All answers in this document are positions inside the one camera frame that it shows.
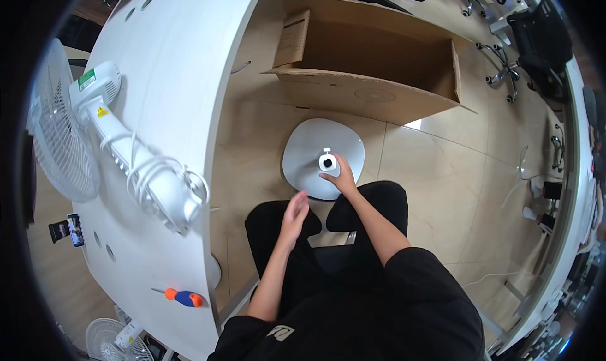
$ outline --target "cardboard box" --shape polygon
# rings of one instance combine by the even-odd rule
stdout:
[[[352,0],[283,0],[273,69],[297,107],[404,125],[460,106],[471,44],[414,16]]]

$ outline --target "fingers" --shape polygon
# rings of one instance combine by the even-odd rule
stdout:
[[[303,221],[307,217],[307,213],[309,213],[309,204],[307,204],[307,202],[305,202],[303,204],[303,206],[300,208],[300,211],[296,214],[296,217],[294,218],[294,220],[300,224],[303,224]]]
[[[301,209],[301,207],[303,205],[307,205],[307,199],[307,191],[299,191],[294,197],[290,199],[290,202],[286,207],[286,211],[284,212],[284,217],[295,218],[297,212]]]
[[[325,179],[326,181],[335,182],[335,176],[330,175],[330,174],[326,174],[326,173],[320,173],[320,178]]]
[[[345,157],[341,157],[340,155],[338,155],[337,153],[331,152],[332,155],[335,156],[335,158],[337,159],[337,162],[339,163],[339,166],[343,167],[343,165],[347,165],[349,166],[349,163],[347,162],[347,159],[345,159]]]

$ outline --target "screwdriver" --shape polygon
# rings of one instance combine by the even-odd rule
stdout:
[[[161,292],[168,300],[176,300],[180,304],[188,307],[200,307],[204,300],[200,294],[196,294],[192,291],[177,291],[175,289],[168,288],[166,290],[154,289],[152,290]]]

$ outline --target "fan grille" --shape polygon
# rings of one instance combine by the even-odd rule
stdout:
[[[34,81],[30,130],[49,181],[66,198],[87,202],[97,196],[101,179],[90,138],[72,110],[72,79],[63,45],[54,39]]]
[[[98,360],[113,361],[113,344],[116,336],[124,329],[124,324],[117,320],[99,318],[95,319],[86,329],[86,351],[92,358]],[[147,349],[143,340],[135,337],[128,349],[126,349],[127,360],[153,361],[153,357]]]

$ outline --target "curved desk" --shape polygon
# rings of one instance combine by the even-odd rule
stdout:
[[[516,313],[519,322],[505,331],[480,311],[484,324],[504,342],[497,351],[502,354],[526,336],[541,321],[541,312],[549,299],[562,289],[572,268],[579,245],[591,229],[592,207],[596,201],[596,185],[591,164],[593,155],[589,141],[589,121],[583,98],[583,79],[573,57],[566,63],[568,87],[572,102],[564,110],[565,159],[564,184],[556,224],[545,255],[547,263],[526,295],[511,284],[506,285],[520,299]]]
[[[150,148],[202,172],[210,184],[225,88],[258,0],[152,0],[141,10],[145,1],[118,3],[87,70],[114,61],[122,87],[110,109]],[[171,233],[127,195],[124,174],[99,153],[94,136],[93,145],[101,169],[99,196],[73,204],[90,273],[158,341],[192,360],[206,359],[220,330],[206,275],[213,262],[208,207],[188,234]],[[168,287],[198,292],[207,302],[190,308],[150,289]]]

